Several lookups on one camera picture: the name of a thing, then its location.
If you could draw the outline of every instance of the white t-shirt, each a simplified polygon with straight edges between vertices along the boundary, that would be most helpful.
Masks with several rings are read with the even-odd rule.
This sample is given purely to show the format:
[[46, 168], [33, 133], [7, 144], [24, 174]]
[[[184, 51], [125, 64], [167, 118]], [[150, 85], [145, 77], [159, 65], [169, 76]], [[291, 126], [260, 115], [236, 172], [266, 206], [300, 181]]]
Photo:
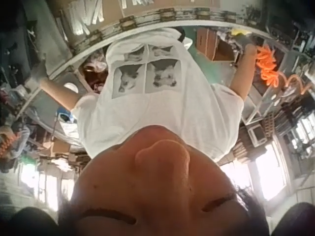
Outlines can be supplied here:
[[87, 94], [72, 111], [91, 158], [149, 125], [168, 128], [215, 161], [235, 145], [243, 100], [210, 85], [179, 36], [158, 29], [109, 47], [101, 94]]

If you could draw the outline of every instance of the printed dog face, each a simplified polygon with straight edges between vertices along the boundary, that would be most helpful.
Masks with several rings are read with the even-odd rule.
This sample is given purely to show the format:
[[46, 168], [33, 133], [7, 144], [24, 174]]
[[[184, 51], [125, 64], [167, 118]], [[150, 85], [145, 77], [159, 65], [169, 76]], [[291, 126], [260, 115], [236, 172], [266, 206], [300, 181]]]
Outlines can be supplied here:
[[175, 87], [177, 85], [177, 81], [174, 75], [174, 67], [176, 63], [177, 60], [175, 59], [161, 59], [152, 62], [155, 72], [153, 85], [156, 88], [159, 88], [161, 86]]
[[155, 57], [160, 56], [171, 56], [171, 49], [173, 46], [170, 47], [158, 47], [158, 46], [150, 46], [150, 50], [154, 53]]
[[141, 61], [143, 59], [143, 53], [144, 53], [145, 47], [138, 49], [137, 51], [134, 51], [132, 53], [125, 53], [125, 61]]
[[121, 83], [118, 92], [126, 92], [126, 90], [131, 90], [136, 86], [137, 77], [139, 75], [139, 68], [142, 65], [124, 65], [119, 67], [122, 73]]

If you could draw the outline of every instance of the orange coiled cord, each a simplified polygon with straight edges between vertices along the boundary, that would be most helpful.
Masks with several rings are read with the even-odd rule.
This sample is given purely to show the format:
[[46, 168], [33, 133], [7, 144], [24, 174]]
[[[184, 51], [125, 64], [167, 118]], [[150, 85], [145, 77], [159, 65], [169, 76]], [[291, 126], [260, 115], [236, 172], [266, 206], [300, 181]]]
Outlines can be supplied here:
[[288, 87], [292, 81], [296, 80], [299, 83], [301, 95], [305, 94], [313, 86], [312, 83], [308, 83], [304, 87], [301, 78], [296, 74], [287, 78], [282, 72], [274, 71], [277, 66], [276, 59], [273, 57], [274, 51], [271, 51], [268, 45], [264, 47], [257, 46], [257, 49], [259, 52], [256, 65], [261, 69], [261, 79], [266, 81], [267, 86], [277, 88], [279, 86], [279, 77], [283, 78], [285, 87]]
[[0, 144], [0, 158], [6, 153], [7, 149], [11, 146], [11, 144], [17, 140], [20, 135], [15, 136], [14, 138], [5, 138], [4, 141]]

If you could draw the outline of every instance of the hand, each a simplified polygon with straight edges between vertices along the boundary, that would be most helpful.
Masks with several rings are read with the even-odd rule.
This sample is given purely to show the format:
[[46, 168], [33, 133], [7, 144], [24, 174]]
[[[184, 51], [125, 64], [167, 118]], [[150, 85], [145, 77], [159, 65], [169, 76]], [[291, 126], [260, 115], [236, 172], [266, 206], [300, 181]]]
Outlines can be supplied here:
[[4, 134], [8, 139], [16, 138], [16, 135], [13, 133], [11, 127], [7, 125], [0, 127], [0, 134]]
[[31, 70], [31, 77], [38, 83], [41, 80], [48, 78], [45, 64], [46, 60], [42, 60], [39, 64], [35, 65]]
[[235, 43], [237, 46], [239, 46], [240, 48], [242, 48], [243, 50], [247, 49], [247, 48], [253, 48], [253, 46], [255, 47], [254, 42], [252, 42], [250, 40], [250, 38], [248, 38], [247, 36], [243, 35], [243, 34], [238, 34], [235, 37], [232, 38], [232, 42]]

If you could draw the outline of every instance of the nose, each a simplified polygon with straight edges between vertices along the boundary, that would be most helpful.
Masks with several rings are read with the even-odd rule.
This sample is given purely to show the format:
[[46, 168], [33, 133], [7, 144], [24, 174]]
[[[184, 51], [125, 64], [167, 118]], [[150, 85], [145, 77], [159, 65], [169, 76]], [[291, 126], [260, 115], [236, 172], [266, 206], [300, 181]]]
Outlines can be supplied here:
[[172, 225], [188, 220], [189, 162], [185, 146], [174, 140], [157, 141], [136, 154], [136, 192], [145, 218]]

